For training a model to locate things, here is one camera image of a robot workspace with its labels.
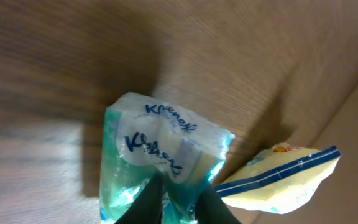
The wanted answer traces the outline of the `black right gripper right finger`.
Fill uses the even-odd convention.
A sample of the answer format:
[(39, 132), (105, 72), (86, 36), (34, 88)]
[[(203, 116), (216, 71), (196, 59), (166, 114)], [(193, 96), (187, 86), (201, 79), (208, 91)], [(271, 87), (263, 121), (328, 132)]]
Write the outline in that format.
[(196, 203), (196, 219), (198, 224), (241, 224), (212, 185), (208, 185)]

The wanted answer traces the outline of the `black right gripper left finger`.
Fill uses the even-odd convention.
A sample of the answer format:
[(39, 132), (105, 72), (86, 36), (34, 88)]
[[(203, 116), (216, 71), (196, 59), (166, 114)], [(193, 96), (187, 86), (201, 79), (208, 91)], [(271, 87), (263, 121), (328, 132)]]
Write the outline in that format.
[(116, 224), (161, 224), (163, 180), (155, 175)]

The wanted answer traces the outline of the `green Kleenex tissue pack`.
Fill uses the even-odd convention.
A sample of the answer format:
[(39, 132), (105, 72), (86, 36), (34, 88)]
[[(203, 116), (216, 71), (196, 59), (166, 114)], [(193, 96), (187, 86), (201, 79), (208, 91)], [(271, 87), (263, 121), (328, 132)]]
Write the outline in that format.
[(151, 178), (163, 178), (164, 223), (194, 223), (195, 205), (226, 161), (233, 133), (172, 103), (126, 93), (104, 117), (99, 199), (116, 223)]

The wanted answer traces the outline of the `yellow wiper sheet pack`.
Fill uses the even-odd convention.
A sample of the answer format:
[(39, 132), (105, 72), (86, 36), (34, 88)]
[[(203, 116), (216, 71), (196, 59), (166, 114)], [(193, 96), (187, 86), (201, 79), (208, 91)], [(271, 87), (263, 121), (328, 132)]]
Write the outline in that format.
[(286, 214), (308, 203), (341, 156), (336, 146), (320, 151), (287, 143), (259, 152), (214, 189), (226, 205)]

